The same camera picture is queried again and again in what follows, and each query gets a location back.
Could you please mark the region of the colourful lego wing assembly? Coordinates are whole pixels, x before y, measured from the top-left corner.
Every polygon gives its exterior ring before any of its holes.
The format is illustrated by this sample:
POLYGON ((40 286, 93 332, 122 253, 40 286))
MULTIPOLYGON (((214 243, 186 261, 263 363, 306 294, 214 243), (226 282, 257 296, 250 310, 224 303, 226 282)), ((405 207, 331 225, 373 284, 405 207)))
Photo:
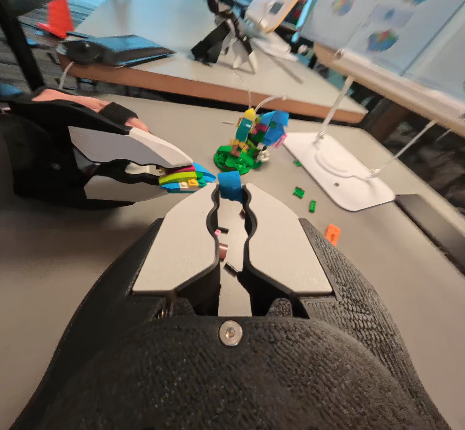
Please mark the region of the colourful lego wing assembly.
POLYGON ((195 162, 158 177, 160 188, 171 194, 194 193, 216 180, 216 175, 195 162))

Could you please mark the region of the person's left hand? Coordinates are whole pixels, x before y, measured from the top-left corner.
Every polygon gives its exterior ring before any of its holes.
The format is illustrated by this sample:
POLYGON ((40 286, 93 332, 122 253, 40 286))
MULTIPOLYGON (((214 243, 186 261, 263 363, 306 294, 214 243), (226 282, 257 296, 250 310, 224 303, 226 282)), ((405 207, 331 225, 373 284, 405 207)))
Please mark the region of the person's left hand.
POLYGON ((103 101, 88 96, 71 95, 50 88, 42 90, 37 96, 32 98, 32 101, 62 101, 69 104, 76 104, 91 109, 115 124, 135 127, 150 133, 148 127, 138 118, 136 113, 118 103, 103 101))

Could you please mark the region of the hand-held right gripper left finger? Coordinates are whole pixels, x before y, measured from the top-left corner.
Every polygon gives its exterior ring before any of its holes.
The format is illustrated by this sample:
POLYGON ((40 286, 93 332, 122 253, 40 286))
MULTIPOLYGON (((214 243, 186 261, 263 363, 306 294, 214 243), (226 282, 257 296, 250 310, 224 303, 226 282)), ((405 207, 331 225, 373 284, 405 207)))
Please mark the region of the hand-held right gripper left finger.
POLYGON ((218 263, 217 237, 207 226, 217 208, 217 186, 207 184, 166 214, 132 286, 134 294, 180 292, 218 263))

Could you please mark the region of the black flat pouch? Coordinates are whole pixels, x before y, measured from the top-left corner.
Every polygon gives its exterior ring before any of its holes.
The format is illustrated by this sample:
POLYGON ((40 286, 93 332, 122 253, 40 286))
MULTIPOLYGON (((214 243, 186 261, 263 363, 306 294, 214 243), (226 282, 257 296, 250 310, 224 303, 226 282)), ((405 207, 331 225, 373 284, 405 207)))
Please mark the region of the black flat pouch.
POLYGON ((83 66, 134 67, 176 53, 136 35, 70 39, 62 48, 71 61, 83 66))

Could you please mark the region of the black and white tool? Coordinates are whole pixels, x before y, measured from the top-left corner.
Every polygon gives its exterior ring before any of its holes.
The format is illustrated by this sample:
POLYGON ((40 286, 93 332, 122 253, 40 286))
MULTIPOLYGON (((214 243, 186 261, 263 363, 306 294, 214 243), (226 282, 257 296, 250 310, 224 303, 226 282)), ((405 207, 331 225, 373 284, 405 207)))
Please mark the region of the black and white tool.
POLYGON ((253 74, 258 71, 258 61, 250 37, 246 34, 243 20, 232 7, 220 0, 207 0, 214 14, 216 27, 205 38, 192 47, 195 61, 205 65, 217 63, 221 54, 233 54, 232 68, 248 64, 253 74))

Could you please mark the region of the lego model on green base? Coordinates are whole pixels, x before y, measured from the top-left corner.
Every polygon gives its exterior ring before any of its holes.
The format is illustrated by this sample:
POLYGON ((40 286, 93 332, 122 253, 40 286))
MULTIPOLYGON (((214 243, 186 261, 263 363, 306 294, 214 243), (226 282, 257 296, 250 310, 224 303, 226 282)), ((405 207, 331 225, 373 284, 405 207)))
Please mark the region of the lego model on green base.
POLYGON ((261 108, 276 99, 286 100, 287 97, 270 96, 242 113, 235 126, 235 136, 229 145, 220 146, 213 157, 219 170, 245 175, 261 168, 269 161, 272 150, 283 145, 289 113, 282 110, 260 113, 261 108))

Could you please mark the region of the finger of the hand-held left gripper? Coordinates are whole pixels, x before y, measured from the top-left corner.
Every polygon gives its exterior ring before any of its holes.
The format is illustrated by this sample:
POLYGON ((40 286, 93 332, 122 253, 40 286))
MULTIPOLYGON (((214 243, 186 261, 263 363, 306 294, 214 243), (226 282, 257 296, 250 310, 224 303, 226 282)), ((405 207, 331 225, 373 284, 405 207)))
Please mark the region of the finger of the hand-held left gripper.
POLYGON ((168 192, 158 185, 123 183, 106 176, 93 176, 84 186, 89 200, 143 202, 165 196, 168 192))
POLYGON ((109 163, 128 160, 140 166, 155 165, 167 169, 192 166, 193 160, 171 143, 146 131, 131 128, 128 134, 116 134, 69 126, 72 144, 89 160, 109 163))

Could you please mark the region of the white book stand base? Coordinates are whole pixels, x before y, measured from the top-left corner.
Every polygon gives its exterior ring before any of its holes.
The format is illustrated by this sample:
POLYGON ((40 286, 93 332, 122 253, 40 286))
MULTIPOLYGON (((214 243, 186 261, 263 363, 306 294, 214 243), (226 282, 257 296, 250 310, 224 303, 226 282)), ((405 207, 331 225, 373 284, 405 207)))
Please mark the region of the white book stand base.
POLYGON ((358 212, 393 202, 395 193, 331 136, 293 132, 287 150, 340 208, 358 212))

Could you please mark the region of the lego instruction booklet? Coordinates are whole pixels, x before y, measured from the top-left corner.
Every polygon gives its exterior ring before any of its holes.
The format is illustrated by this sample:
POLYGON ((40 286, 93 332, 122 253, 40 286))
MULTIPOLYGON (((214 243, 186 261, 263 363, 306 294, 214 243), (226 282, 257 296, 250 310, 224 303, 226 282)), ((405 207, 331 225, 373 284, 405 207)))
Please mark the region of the lego instruction booklet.
POLYGON ((317 0, 300 35, 464 101, 464 0, 317 0))

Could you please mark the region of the grey table with wooden edge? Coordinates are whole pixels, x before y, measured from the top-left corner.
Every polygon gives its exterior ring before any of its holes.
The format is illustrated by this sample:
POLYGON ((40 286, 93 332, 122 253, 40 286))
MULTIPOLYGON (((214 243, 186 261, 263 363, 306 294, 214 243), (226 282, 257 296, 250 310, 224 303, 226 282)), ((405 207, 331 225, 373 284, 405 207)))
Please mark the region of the grey table with wooden edge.
POLYGON ((194 61, 191 48, 215 28, 206 0, 105 0, 77 27, 96 37, 135 34, 175 51, 137 67, 73 65, 69 75, 160 93, 247 106, 267 104, 292 114, 323 119, 340 91, 301 62, 276 60, 255 49, 258 71, 232 69, 230 53, 211 66, 194 61))

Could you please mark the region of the blue curved lego piece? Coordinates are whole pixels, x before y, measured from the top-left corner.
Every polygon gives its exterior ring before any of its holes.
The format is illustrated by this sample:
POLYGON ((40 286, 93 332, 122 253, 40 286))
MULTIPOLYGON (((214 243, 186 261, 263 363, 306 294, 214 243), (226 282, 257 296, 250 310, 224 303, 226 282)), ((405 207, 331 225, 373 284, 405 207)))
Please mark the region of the blue curved lego piece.
POLYGON ((243 203, 241 175, 238 171, 219 173, 218 184, 222 199, 243 203))

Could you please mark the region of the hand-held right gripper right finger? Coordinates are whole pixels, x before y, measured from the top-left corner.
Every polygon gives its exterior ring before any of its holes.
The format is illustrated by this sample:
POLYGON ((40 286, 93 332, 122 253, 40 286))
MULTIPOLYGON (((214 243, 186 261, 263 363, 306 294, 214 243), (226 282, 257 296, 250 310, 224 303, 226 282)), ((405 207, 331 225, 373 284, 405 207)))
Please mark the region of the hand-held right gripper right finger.
POLYGON ((298 215, 254 184, 243 186, 244 267, 286 294, 328 296, 333 287, 298 215))

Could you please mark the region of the black metal post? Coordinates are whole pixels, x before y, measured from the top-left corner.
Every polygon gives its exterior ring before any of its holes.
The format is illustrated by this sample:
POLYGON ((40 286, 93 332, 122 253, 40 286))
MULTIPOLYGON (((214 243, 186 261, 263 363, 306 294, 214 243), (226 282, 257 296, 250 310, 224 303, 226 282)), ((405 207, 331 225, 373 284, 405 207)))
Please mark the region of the black metal post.
POLYGON ((29 88, 34 91, 42 87, 42 73, 9 0, 0 0, 0 24, 29 88))

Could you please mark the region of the orange traffic cone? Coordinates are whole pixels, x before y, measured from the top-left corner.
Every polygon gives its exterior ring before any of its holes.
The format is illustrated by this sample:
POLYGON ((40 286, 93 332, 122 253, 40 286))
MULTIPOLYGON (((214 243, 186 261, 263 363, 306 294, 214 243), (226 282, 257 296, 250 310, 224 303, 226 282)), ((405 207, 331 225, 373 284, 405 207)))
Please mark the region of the orange traffic cone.
POLYGON ((47 5, 46 23, 37 23, 39 30, 59 39, 67 38, 68 32, 74 31, 74 24, 68 0, 54 0, 47 5))

